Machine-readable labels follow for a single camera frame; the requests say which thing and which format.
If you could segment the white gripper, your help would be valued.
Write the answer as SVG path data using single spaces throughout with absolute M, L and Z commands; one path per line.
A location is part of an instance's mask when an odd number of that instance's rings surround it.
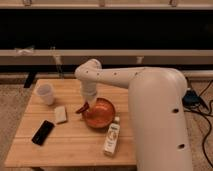
M 81 94 L 86 102 L 93 103 L 97 98 L 97 84 L 83 82 L 81 84 Z

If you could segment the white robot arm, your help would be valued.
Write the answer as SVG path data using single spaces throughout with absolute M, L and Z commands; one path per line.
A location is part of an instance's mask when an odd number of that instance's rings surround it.
M 85 100 L 97 96 L 98 83 L 126 88 L 137 171 L 193 171 L 182 98 L 184 75 L 172 68 L 104 69 L 91 59 L 75 70 Z

